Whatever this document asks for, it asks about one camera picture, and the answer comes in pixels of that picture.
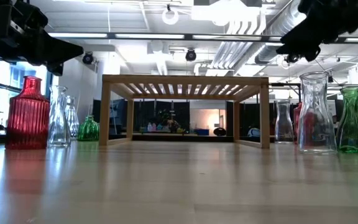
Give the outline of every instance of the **green glass vase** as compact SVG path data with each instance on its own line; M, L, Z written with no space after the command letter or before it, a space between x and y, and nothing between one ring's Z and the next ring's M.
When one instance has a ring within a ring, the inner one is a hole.
M80 126L78 133L79 141L98 141L99 140L99 124L93 120L93 115L88 115L85 122Z
M358 153L358 86L341 89L344 107L336 133L339 152Z

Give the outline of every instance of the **wooden slatted table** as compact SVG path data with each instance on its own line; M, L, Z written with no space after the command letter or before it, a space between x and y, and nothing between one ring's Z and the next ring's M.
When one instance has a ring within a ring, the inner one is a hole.
M109 140L109 105L112 91L128 101L125 139ZM240 140L240 102L256 94L260 94L260 143ZM134 99L232 100L235 142L269 148L269 78L267 77L103 75L100 146L132 140Z

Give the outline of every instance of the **red glass vase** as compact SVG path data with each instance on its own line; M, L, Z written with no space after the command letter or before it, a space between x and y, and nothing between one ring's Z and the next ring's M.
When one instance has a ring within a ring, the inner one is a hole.
M6 149L46 149L50 103L41 94L41 81L24 77L23 90L10 99Z
M298 127L299 127L299 115L301 114L302 110L302 102L298 104L298 107L293 110L293 124L294 124L294 143L298 144Z

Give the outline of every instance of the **security camera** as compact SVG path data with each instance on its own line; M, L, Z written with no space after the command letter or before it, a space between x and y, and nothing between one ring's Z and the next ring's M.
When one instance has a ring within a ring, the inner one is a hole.
M95 61L95 58L93 57L93 52L86 52L84 57L82 58L82 62L85 65L91 65Z
M194 60L196 60L197 55L196 52L194 51L194 49L188 49L187 53L186 53L186 61L188 62L192 62Z

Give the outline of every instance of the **glass bottle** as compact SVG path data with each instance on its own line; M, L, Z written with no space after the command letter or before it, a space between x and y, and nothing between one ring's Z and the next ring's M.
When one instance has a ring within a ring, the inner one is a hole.
M298 103L298 107L293 110L293 129L294 129L294 143L298 144L298 127L299 127L299 115L302 110L302 102Z
M69 146L70 131L65 116L67 88L59 85L50 87L51 107L49 112L48 146Z
M99 140L99 124L93 120L93 115L88 115L85 122L80 126L78 133L79 141L98 141Z
M341 89L344 107L336 143L339 152L358 153L358 86Z
M298 144L301 152L335 153L334 124L327 107L327 72L300 76L303 105L299 118Z
M290 118L290 100L280 100L276 103L277 120L275 125L275 142L293 143L293 129Z
M70 130L70 137L76 139L78 137L78 129L80 123L78 122L77 112L75 110L75 97L66 96L66 120L68 129Z
M24 77L22 91L9 100L6 149L45 149L49 100L41 94L41 79Z

